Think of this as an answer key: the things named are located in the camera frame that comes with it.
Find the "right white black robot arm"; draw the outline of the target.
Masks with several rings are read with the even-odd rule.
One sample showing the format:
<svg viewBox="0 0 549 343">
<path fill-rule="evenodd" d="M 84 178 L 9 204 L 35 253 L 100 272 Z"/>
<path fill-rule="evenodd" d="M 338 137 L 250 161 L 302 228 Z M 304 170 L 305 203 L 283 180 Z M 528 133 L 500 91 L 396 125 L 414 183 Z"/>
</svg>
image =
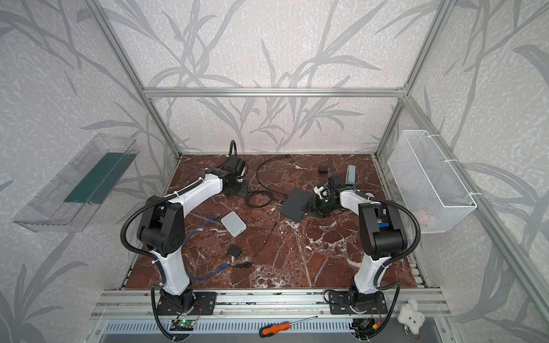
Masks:
<svg viewBox="0 0 549 343">
<path fill-rule="evenodd" d="M 407 257 L 420 241 L 420 224 L 414 214 L 390 200 L 363 193 L 334 176 L 314 188 L 310 202 L 313 214 L 328 218 L 335 210 L 350 210 L 359 219 L 360 244 L 364 255 L 347 291 L 327 290 L 325 301 L 331 314 L 390 314 L 383 292 L 398 282 L 380 284 L 386 269 Z"/>
</svg>

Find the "black network switch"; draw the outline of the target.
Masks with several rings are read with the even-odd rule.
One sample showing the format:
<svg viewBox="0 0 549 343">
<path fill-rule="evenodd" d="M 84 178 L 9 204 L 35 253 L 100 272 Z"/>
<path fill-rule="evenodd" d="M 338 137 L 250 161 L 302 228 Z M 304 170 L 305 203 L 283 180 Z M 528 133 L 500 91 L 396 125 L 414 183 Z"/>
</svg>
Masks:
<svg viewBox="0 0 549 343">
<path fill-rule="evenodd" d="M 281 209 L 281 215 L 294 222 L 301 222 L 313 198 L 312 193 L 294 188 Z"/>
</svg>

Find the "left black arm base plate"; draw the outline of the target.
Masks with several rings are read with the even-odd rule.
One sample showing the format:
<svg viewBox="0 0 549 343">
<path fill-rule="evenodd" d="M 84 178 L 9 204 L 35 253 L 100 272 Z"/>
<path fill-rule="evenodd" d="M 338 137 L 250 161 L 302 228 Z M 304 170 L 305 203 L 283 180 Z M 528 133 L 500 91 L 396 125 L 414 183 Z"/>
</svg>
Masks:
<svg viewBox="0 0 549 343">
<path fill-rule="evenodd" d="M 182 315 L 213 315 L 217 299 L 216 292 L 187 292 L 179 296 L 160 292 L 160 300 L 156 304 L 159 316 Z"/>
</svg>

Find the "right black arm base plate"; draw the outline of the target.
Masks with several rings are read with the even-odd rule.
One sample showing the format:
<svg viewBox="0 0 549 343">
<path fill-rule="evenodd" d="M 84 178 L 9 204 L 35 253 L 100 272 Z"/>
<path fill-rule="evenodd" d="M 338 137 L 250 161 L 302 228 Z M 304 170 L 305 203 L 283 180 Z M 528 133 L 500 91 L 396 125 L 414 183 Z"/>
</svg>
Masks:
<svg viewBox="0 0 549 343">
<path fill-rule="evenodd" d="M 323 297 L 330 314 L 387 314 L 387 301 L 382 292 L 363 294 L 355 290 L 325 290 Z"/>
</svg>

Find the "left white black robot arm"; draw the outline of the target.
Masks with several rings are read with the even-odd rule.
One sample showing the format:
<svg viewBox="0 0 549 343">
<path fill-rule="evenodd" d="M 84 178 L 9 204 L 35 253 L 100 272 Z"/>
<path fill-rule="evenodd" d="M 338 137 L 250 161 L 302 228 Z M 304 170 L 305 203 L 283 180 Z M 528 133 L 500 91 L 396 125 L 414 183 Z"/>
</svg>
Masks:
<svg viewBox="0 0 549 343">
<path fill-rule="evenodd" d="M 160 300 L 173 312 L 185 313 L 196 303 L 182 258 L 185 217 L 215 195 L 244 196 L 246 162 L 229 155 L 218 167 L 206 169 L 197 181 L 164 197 L 151 196 L 131 214 L 120 231 L 124 248 L 148 257 L 161 276 Z"/>
</svg>

